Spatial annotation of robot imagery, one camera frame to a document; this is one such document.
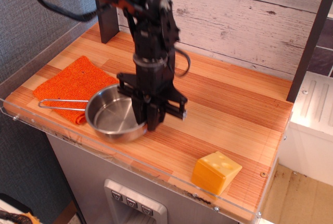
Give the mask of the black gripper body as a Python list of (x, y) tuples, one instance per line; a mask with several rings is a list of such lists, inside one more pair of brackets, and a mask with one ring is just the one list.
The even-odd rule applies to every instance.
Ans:
[(166, 114), (185, 119), (188, 99), (174, 84), (175, 60), (162, 59), (159, 63), (145, 63), (135, 60), (136, 72), (117, 74), (120, 81), (119, 92), (129, 96), (142, 96), (149, 103), (164, 103)]

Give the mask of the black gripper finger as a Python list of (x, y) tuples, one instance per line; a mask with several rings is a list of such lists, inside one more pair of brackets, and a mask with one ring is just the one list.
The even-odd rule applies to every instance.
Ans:
[(135, 115), (136, 122), (141, 125), (147, 121), (147, 107), (146, 102), (142, 96), (132, 95), (132, 107)]
[(157, 126), (164, 121), (166, 109), (164, 103), (149, 103), (147, 105), (148, 131), (155, 131)]

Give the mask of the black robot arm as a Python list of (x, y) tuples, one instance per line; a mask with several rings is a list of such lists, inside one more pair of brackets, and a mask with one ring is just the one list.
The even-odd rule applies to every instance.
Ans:
[(164, 121), (166, 114), (186, 116), (187, 98), (173, 85), (175, 76), (174, 44), (179, 28), (173, 18), (171, 0), (99, 0), (123, 11), (135, 45), (136, 71), (119, 73), (118, 90), (132, 99), (138, 124), (149, 131)]

